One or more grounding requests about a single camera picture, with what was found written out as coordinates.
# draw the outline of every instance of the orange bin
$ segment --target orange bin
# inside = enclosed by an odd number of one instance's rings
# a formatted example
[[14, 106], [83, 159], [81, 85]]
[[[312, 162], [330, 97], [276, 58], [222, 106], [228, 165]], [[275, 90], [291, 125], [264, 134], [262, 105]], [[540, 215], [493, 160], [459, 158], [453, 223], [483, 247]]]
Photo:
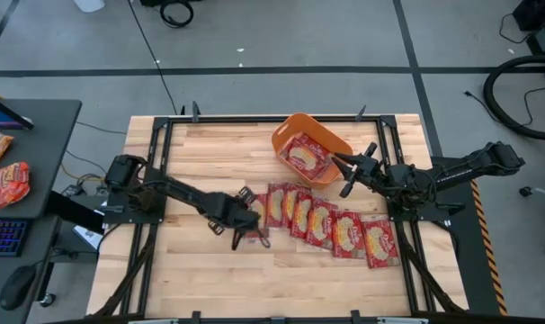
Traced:
[[290, 144], [295, 136], [301, 133], [307, 134], [315, 142], [333, 154], [338, 152], [352, 155], [353, 149], [344, 140], [336, 136], [320, 122], [303, 112], [293, 114], [274, 131], [272, 134], [272, 146], [274, 147], [276, 156], [282, 161], [282, 163], [284, 163], [294, 173], [302, 177], [311, 187], [317, 189], [325, 188], [341, 175], [341, 172], [334, 163], [330, 164], [322, 175], [317, 176], [315, 179], [308, 179], [302, 174], [302, 172], [300, 172], [300, 170], [281, 157], [282, 150]]

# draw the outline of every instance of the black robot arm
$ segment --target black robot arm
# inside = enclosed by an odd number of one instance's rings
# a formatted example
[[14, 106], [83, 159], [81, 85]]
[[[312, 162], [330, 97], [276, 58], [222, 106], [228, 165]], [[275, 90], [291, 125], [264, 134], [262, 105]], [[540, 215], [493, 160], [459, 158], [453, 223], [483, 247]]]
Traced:
[[[225, 229], [235, 230], [233, 250], [237, 249], [245, 233], [259, 231], [261, 216], [248, 210], [255, 196], [247, 187], [242, 188], [237, 196], [231, 196], [227, 193], [205, 193], [168, 175], [159, 175], [155, 180], [141, 183], [138, 172], [146, 164], [142, 157], [117, 156], [104, 179], [111, 192], [124, 192], [130, 197], [130, 208], [153, 211], [157, 208], [158, 195], [189, 204], [209, 220], [209, 227], [216, 235], [222, 234]], [[270, 246], [262, 235], [261, 242], [266, 248]]]
[[454, 158], [448, 166], [434, 166], [428, 170], [406, 164], [386, 166], [372, 157], [376, 148], [377, 145], [371, 143], [364, 154], [335, 154], [337, 158], [333, 160], [347, 181], [341, 197], [348, 196], [358, 181], [395, 205], [414, 210], [423, 203], [433, 202], [441, 190], [479, 176], [513, 175], [524, 165], [524, 160], [513, 148], [500, 141], [488, 143], [466, 157]]

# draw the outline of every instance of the gray floor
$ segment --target gray floor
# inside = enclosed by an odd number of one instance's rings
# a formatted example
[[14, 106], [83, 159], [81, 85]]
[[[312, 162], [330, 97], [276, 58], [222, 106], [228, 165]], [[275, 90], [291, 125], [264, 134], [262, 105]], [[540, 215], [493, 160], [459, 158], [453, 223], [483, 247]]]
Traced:
[[[0, 0], [0, 21], [10, 0]], [[530, 53], [498, 36], [500, 18], [519, 0], [403, 0], [421, 67], [491, 67]], [[168, 29], [152, 9], [135, 10], [162, 68], [306, 66], [408, 67], [392, 0], [205, 0], [193, 3], [190, 27]], [[505, 33], [523, 35], [514, 20]], [[21, 0], [0, 38], [0, 70], [154, 68], [125, 1], [97, 13], [72, 1]], [[423, 75], [445, 156], [461, 156], [490, 140], [514, 145], [527, 161], [516, 176], [479, 179], [508, 310], [545, 317], [545, 197], [522, 199], [523, 185], [545, 188], [545, 142], [514, 135], [490, 120], [463, 92], [480, 96], [485, 75]], [[208, 113], [421, 113], [410, 74], [325, 73], [166, 76], [177, 107], [191, 101]], [[545, 86], [538, 75], [498, 80], [496, 97], [518, 120], [523, 93]], [[12, 98], [75, 98], [82, 122], [126, 130], [131, 115], [170, 114], [158, 76], [0, 77]], [[545, 129], [545, 92], [529, 97], [536, 128]], [[69, 150], [107, 167], [124, 138], [77, 126]], [[74, 174], [99, 172], [66, 156]], [[55, 188], [71, 183], [58, 175]], [[84, 315], [93, 265], [59, 265], [50, 289], [54, 307], [34, 308], [30, 323]]]

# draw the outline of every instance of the rgb keyboard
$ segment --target rgb keyboard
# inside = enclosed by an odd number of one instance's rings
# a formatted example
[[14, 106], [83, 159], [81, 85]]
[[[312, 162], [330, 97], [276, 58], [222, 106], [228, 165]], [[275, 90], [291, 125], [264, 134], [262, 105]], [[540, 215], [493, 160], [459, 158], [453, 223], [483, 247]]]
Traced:
[[19, 256], [28, 225], [26, 220], [0, 220], [0, 257]]

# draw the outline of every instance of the wooden tabletop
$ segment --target wooden tabletop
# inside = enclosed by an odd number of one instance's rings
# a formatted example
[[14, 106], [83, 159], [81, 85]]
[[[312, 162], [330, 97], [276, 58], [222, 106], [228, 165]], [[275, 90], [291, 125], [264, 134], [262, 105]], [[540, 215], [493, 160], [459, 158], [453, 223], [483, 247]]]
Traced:
[[[131, 118], [125, 153], [147, 156], [153, 120], [152, 116]], [[398, 114], [397, 121], [406, 162], [429, 168], [431, 160], [419, 116]], [[204, 191], [229, 194], [244, 185], [259, 194], [266, 192], [270, 182], [296, 183], [298, 177], [274, 155], [271, 134], [277, 126], [269, 122], [176, 125], [168, 174]], [[372, 141], [378, 143], [372, 123], [325, 126], [348, 142], [355, 154]], [[361, 212], [363, 218], [386, 217], [381, 196], [358, 184], [343, 199], [338, 195], [343, 186], [343, 181], [337, 181], [316, 194], [340, 208]], [[87, 313], [101, 308], [125, 275], [133, 230], [133, 225], [120, 226], [103, 242]], [[450, 235], [425, 222], [420, 230], [431, 273], [466, 309]], [[193, 311], [208, 318], [345, 317], [351, 310], [360, 310], [362, 316], [409, 315], [400, 266], [372, 270], [365, 260], [334, 258], [330, 251], [291, 238], [285, 229], [272, 230], [270, 249], [244, 241], [238, 251], [231, 251], [231, 238], [231, 230], [217, 237], [192, 207], [168, 199], [165, 222], [157, 235], [147, 317], [190, 318]], [[422, 286], [414, 268], [413, 273], [423, 309]], [[140, 279], [135, 283], [133, 296], [138, 295]], [[132, 300], [135, 310], [135, 298]]]

